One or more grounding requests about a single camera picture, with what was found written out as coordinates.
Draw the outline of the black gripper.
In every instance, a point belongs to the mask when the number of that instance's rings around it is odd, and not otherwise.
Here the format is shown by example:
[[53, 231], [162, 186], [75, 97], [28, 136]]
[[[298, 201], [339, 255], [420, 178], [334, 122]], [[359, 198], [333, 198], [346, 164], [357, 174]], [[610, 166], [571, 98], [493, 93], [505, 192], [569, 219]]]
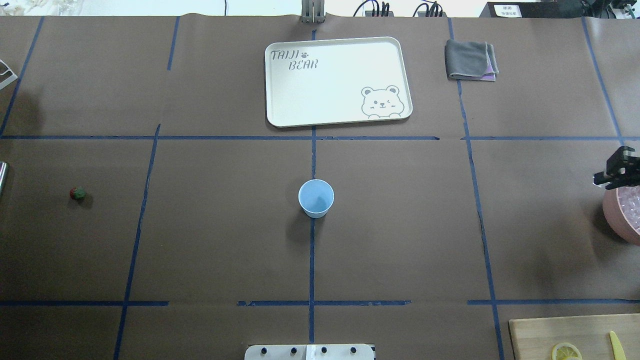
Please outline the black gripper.
[[593, 184], [612, 191], [640, 185], [639, 153], [630, 146], [620, 146], [606, 160], [605, 170], [593, 175]]

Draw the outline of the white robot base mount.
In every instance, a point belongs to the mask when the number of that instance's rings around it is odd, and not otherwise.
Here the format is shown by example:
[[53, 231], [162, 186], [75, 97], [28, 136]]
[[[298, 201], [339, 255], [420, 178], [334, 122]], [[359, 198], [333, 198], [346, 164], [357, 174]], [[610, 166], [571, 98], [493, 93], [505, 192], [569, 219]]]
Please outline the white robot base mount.
[[365, 343], [254, 344], [245, 360], [375, 360], [375, 346]]

